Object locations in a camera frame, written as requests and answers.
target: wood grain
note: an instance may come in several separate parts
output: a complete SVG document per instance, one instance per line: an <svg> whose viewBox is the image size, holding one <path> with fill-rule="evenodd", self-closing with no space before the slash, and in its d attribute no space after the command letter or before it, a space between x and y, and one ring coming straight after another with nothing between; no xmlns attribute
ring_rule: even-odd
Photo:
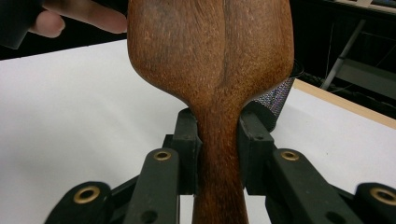
<svg viewBox="0 0 396 224"><path fill-rule="evenodd" d="M248 223L236 124L293 63L287 0L130 0L135 71L191 109L204 142L193 223Z"/></svg>

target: wooden table edge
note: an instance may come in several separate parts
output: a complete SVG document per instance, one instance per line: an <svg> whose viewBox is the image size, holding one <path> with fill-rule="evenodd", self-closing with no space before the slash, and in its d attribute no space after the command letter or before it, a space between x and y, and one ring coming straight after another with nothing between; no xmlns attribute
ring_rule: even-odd
<svg viewBox="0 0 396 224"><path fill-rule="evenodd" d="M375 112L374 110L371 110L364 106L357 105L357 104L350 102L342 97L339 97L339 96L334 95L330 92L324 91L318 87L312 86L312 85L310 85L306 82L303 82L299 79L294 80L293 88L295 88L299 91L308 93L310 95L313 95L313 96L315 96L321 100L324 100L326 102L329 102L333 105L340 106L352 113L363 116L367 119L371 119L375 122L378 122L380 124L388 126L392 129L396 129L396 119L392 119L390 117L382 115L382 114Z"/></svg>

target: human hand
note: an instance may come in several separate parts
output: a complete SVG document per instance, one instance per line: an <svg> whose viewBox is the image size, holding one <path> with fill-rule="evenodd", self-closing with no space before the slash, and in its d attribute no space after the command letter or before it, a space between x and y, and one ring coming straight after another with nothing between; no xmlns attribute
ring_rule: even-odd
<svg viewBox="0 0 396 224"><path fill-rule="evenodd" d="M42 11L31 33L46 37L57 37L64 29L61 16L83 21L113 34L126 32L127 21L120 12L103 7L91 0L45 0Z"/></svg>

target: white table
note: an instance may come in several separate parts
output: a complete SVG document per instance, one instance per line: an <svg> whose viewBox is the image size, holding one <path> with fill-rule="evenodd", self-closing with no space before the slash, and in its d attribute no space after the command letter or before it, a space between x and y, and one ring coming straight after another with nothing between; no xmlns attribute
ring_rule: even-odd
<svg viewBox="0 0 396 224"><path fill-rule="evenodd" d="M395 120L297 88L272 133L276 145L303 152L349 192L360 182L395 188ZM75 185L115 188L138 175L185 107L135 73L125 41L1 61L0 223L43 223ZM247 207L250 223L269 222L263 197L248 196ZM191 209L192 197L182 197L181 223Z"/></svg>

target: clamp jaw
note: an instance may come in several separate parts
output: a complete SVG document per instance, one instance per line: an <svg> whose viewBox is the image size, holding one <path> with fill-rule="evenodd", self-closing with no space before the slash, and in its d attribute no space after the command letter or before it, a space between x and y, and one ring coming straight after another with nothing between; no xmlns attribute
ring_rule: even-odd
<svg viewBox="0 0 396 224"><path fill-rule="evenodd" d="M396 223L396 189L364 183L352 195L330 185L302 153L277 149L264 118L247 108L238 125L240 174L249 195L266 196L272 223ZM147 155L139 176L115 189L100 182L72 188L46 224L179 223L179 195L199 191L201 145L193 114L180 111L175 133Z"/></svg>

